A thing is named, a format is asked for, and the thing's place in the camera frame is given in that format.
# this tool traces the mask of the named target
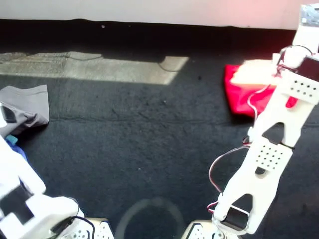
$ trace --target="cable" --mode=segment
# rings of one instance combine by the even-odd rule
[[[302,47],[302,48],[306,49],[308,52],[310,52],[311,55],[313,54],[313,52],[312,52],[309,48],[307,48],[307,47],[305,47],[305,46],[301,46],[301,45],[290,45],[290,46],[286,46],[286,47],[284,47],[283,49],[280,50],[280,52],[279,52],[280,57],[279,57],[278,62],[277,62],[276,65],[279,65],[281,60],[284,61],[284,56],[285,56],[286,50],[287,50],[288,48],[292,48],[292,47],[294,47],[294,46]]]
[[[90,224],[91,227],[92,227],[92,239],[94,239],[94,234],[95,234],[95,226],[92,222],[90,222],[89,220],[87,220],[86,218],[83,218],[83,217],[79,217],[79,216],[73,216],[70,218],[70,220],[72,219],[80,219],[82,221],[85,221],[86,223]]]
[[[167,71],[167,72],[179,72],[180,71],[180,70],[168,70],[168,69],[165,69],[160,63],[158,63],[158,65],[163,71]]]
[[[223,193],[222,190],[220,189],[220,187],[214,182],[214,180],[212,179],[211,177],[211,174],[212,174],[212,171],[213,171],[213,168],[214,166],[216,165],[216,163],[224,156],[230,154],[230,153],[233,153],[235,151],[238,151],[240,149],[244,149],[244,148],[249,148],[249,145],[243,145],[243,146],[240,146],[238,148],[234,148],[224,154],[222,154],[221,156],[219,156],[218,158],[216,158],[213,163],[211,164],[210,168],[209,168],[209,172],[208,172],[208,177],[209,177],[209,181],[211,182],[211,184],[216,188],[216,190],[220,193]]]
[[[254,124],[257,120],[257,117],[258,117],[258,111],[257,111],[257,108],[251,103],[251,98],[253,96],[255,96],[256,94],[260,94],[260,93],[263,93],[265,90],[267,90],[269,87],[271,86],[271,83],[268,84],[268,85],[265,85],[262,89],[258,90],[258,91],[255,91],[254,93],[250,94],[250,96],[248,97],[247,99],[247,104],[249,105],[250,108],[253,109],[254,111]]]
[[[207,206],[208,212],[211,213],[211,214],[214,214],[214,213],[215,213],[215,210],[212,210],[211,207],[216,206],[217,204],[218,204],[218,201],[213,202],[213,203],[211,203],[211,204],[208,204],[208,206]]]

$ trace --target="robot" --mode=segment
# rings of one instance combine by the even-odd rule
[[[214,185],[220,195],[211,204],[216,206],[210,209],[212,220],[192,223],[183,239],[238,239],[241,235],[255,233],[259,227],[275,198],[279,179],[293,154],[301,128],[319,103],[317,9],[318,4],[302,6],[292,46],[276,55],[275,68],[280,80],[265,110],[248,130],[247,140],[241,147],[247,148],[248,153],[241,167],[224,191]],[[288,108],[291,98],[296,103]],[[2,105],[0,109],[0,127],[3,127],[7,123],[6,111]],[[285,131],[281,142],[275,143],[263,134],[278,122],[285,125]],[[0,151],[0,239],[113,239],[108,222],[94,225],[84,218],[76,200],[44,195],[43,181],[2,137]],[[247,194],[252,196],[249,212],[234,206]]]
[[[265,110],[249,128],[244,145],[226,153],[247,148],[241,167],[224,191],[211,180],[220,192],[217,201],[208,209],[213,214],[212,226],[205,221],[195,221],[186,230],[184,239],[238,239],[247,233],[254,234],[259,227],[275,198],[279,179],[293,154],[301,128],[319,102],[318,10],[319,4],[302,6],[292,46],[273,57],[277,87]],[[288,107],[291,99],[295,104]],[[263,135],[277,123],[284,124],[284,137],[276,143]],[[219,159],[213,162],[211,169]],[[252,197],[249,212],[234,206],[244,195]],[[210,209],[211,206],[216,206],[215,210]]]

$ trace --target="red bag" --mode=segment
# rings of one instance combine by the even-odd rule
[[[248,97],[252,95],[253,93],[256,93],[256,91],[261,90],[268,84],[251,83],[251,82],[240,83],[238,81],[236,82],[232,81],[234,79],[235,73],[239,70],[240,66],[241,65],[226,65],[225,67],[225,90],[226,90],[227,99],[233,113],[254,117],[253,109],[247,104]],[[265,77],[265,76],[258,75],[258,71],[257,73],[252,73],[252,76],[256,78],[256,80],[258,80],[258,77],[259,78]],[[267,77],[274,77],[274,76],[272,76],[271,73],[269,72],[269,74],[267,74]],[[254,96],[251,97],[250,102],[252,105],[256,107],[258,114],[264,111],[275,88],[276,88],[275,85],[270,85],[265,91],[259,94],[255,94]],[[287,101],[286,107],[291,108],[296,104],[296,102],[297,102],[297,99],[291,97]]]

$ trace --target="dark carpet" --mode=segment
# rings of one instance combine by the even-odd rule
[[[210,163],[239,146],[252,123],[229,111],[224,65],[270,59],[291,43],[294,33],[107,23],[109,31],[101,35],[97,24],[5,21],[0,51],[78,50],[154,61],[181,55],[189,61],[168,86],[0,76],[0,87],[48,85],[49,126],[19,139],[47,194],[76,198],[86,215],[107,217],[113,229],[131,205],[154,197],[175,204],[185,226],[209,219],[205,207],[218,196],[207,178]],[[318,237],[318,117],[316,109],[266,220],[255,235],[245,238]],[[242,160],[243,152],[220,162],[215,177],[221,186]],[[167,211],[150,207],[132,219],[125,238],[170,239],[176,228]]]

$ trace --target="gray cloth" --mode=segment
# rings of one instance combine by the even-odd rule
[[[49,99],[46,85],[30,89],[7,86],[0,90],[0,102],[11,109],[16,123],[0,128],[0,135],[17,135],[23,130],[49,123]]]

